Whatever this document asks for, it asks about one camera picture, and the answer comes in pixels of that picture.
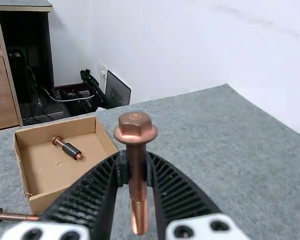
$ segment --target black gripper pad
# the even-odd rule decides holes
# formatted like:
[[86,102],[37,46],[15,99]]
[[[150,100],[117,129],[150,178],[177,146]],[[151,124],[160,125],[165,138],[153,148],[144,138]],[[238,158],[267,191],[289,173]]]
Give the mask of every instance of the black gripper pad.
[[118,189],[118,153],[106,158],[64,191],[39,220],[86,226],[93,240],[108,240]]
[[166,228],[173,220],[221,213],[201,188],[168,161],[149,152],[147,165],[159,240],[166,238]]

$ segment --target bolt with black sleeve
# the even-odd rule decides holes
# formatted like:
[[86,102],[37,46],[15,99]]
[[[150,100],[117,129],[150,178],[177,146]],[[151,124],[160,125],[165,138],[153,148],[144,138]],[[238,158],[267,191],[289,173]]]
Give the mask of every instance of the bolt with black sleeve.
[[79,149],[74,147],[69,142],[64,142],[61,136],[54,136],[52,138],[52,144],[55,146],[59,145],[60,147],[62,147],[62,150],[75,160],[82,160],[84,158]]

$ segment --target hex flange bolt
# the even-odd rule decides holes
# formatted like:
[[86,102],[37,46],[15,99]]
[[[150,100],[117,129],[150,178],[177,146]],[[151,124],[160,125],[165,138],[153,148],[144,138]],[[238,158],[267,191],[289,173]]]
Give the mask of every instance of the hex flange bolt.
[[61,136],[54,136],[51,140],[52,144],[55,146],[62,147],[62,151],[64,151],[67,155],[75,160],[82,160],[84,156],[81,151],[74,147],[72,144],[68,142],[64,142]]
[[0,208],[0,222],[2,220],[5,221],[37,221],[39,220],[38,215],[28,215],[28,214],[21,214],[21,213],[10,213],[10,212],[3,212],[3,209]]
[[131,230],[135,235],[143,235],[148,230],[146,143],[157,137],[158,129],[152,125],[148,114],[136,111],[122,114],[113,134],[119,142],[126,144]]

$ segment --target cardboard box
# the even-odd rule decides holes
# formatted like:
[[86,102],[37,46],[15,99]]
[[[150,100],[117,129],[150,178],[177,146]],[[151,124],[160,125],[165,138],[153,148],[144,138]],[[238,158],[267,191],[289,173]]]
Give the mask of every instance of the cardboard box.
[[[84,159],[76,161],[52,145],[52,137],[58,135],[79,149]],[[33,214],[43,212],[84,173],[118,151],[94,116],[17,130],[14,148]]]

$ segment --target mounting hole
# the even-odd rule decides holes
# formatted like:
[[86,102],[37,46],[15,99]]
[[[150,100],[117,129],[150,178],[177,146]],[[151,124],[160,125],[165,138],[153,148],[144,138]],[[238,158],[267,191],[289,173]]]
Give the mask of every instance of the mounting hole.
[[79,240],[80,235],[76,231],[68,231],[62,235],[60,240]]
[[174,236],[177,239],[186,239],[194,235],[194,231],[188,226],[177,226],[174,229]]
[[213,231],[228,231],[230,229],[229,226],[222,221],[213,221],[210,226]]
[[39,228],[33,228],[27,231],[22,240],[39,240],[42,236],[42,231]]

